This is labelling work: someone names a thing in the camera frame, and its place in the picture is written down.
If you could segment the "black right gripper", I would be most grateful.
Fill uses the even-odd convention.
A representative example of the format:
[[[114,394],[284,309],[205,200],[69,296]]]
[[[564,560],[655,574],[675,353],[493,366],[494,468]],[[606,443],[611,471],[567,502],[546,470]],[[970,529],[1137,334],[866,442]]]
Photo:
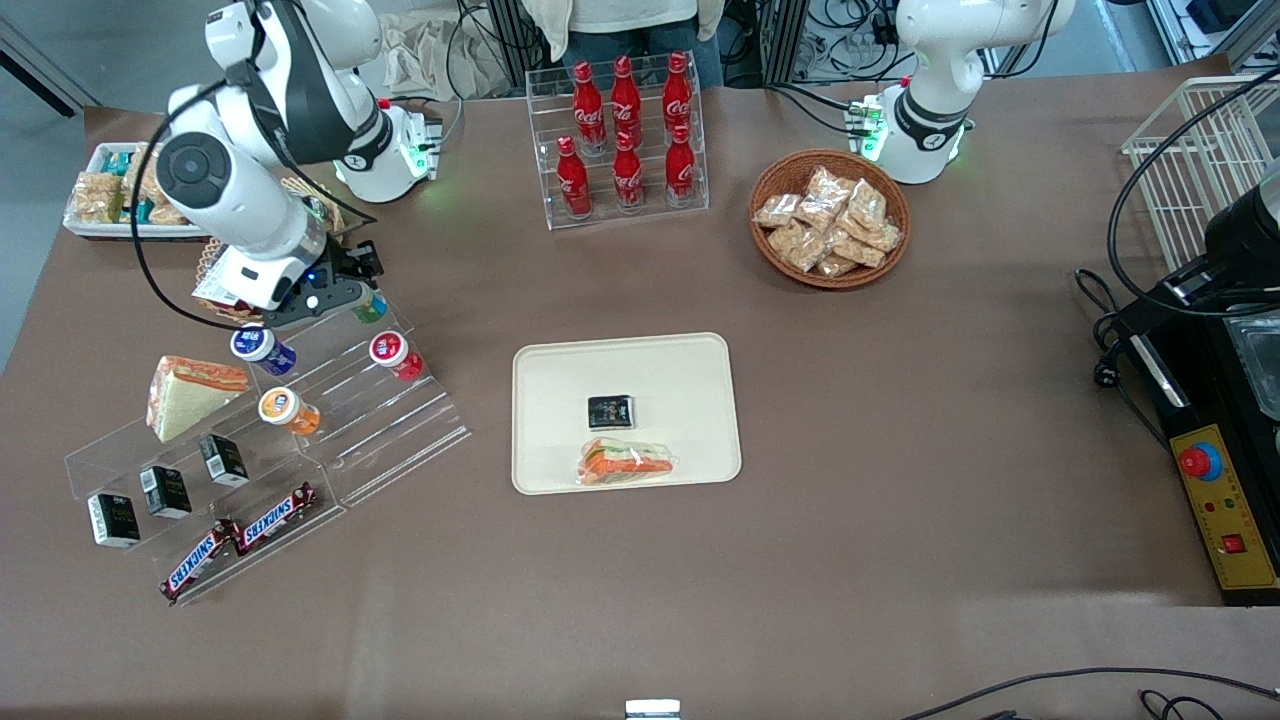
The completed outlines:
[[[298,279],[300,293],[325,293],[357,281],[357,272],[367,284],[378,284],[385,274],[372,241],[342,246],[329,243],[315,264]]]

